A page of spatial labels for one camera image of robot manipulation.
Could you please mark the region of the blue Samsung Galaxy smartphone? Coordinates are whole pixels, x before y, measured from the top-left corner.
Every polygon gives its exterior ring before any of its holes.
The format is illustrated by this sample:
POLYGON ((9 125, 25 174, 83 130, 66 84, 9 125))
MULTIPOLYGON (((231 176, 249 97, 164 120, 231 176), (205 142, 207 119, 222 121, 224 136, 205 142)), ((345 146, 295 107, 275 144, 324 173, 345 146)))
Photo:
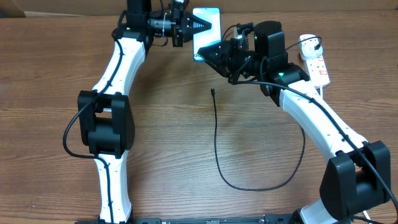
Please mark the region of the blue Samsung Galaxy smartphone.
POLYGON ((221 15, 217 7, 197 7, 193 9, 193 15, 211 23, 211 28, 193 35, 193 59, 204 61, 198 54, 201 47, 216 44, 221 41, 221 15))

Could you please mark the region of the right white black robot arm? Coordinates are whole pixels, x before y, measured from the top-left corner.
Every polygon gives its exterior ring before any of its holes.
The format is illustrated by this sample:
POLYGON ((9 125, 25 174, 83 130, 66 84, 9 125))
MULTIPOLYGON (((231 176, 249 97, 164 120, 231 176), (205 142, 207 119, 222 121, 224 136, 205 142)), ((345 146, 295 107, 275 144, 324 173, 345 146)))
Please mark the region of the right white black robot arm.
POLYGON ((259 85, 298 122, 326 161, 319 199, 296 210, 290 222, 348 223, 365 210, 396 203, 389 149, 353 131, 323 100, 309 75, 288 61, 281 23, 237 24, 236 30, 237 37, 228 40, 215 30, 194 35, 195 58, 232 85, 259 85))

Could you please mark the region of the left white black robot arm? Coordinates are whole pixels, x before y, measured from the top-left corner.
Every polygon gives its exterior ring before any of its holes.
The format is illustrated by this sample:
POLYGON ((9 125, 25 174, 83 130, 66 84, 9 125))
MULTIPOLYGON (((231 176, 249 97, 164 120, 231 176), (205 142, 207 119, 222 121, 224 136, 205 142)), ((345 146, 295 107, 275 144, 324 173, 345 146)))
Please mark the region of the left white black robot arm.
POLYGON ((127 187, 127 157, 135 138, 129 93, 155 38, 174 47, 193 43, 193 58, 200 47, 221 39, 217 7, 186 10, 188 1, 170 1, 169 11, 152 11, 150 1, 128 1, 112 32, 114 52, 100 81, 78 95, 77 121, 81 138, 95 161, 101 191, 101 211, 95 223, 130 223, 132 203, 127 187))

